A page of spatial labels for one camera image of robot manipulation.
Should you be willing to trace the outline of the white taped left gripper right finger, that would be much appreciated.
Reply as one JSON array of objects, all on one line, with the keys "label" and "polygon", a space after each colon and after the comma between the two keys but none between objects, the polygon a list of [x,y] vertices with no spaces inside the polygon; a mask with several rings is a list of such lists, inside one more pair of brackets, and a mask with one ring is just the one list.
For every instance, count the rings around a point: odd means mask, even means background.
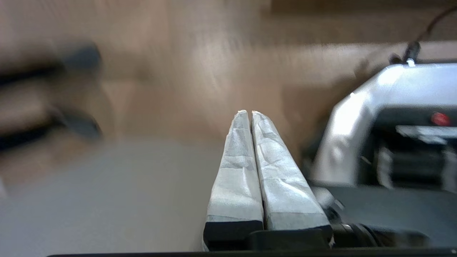
[{"label": "white taped left gripper right finger", "polygon": [[330,222],[272,120],[253,111],[251,131],[267,229],[319,229],[332,245]]}]

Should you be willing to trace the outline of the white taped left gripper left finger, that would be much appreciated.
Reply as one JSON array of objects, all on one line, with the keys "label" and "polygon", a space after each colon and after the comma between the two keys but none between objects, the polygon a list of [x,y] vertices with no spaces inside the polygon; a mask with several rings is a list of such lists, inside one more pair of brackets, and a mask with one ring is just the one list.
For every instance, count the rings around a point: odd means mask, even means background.
[{"label": "white taped left gripper left finger", "polygon": [[205,251],[247,248],[264,229],[264,208],[247,111],[238,111],[226,136],[203,232]]}]

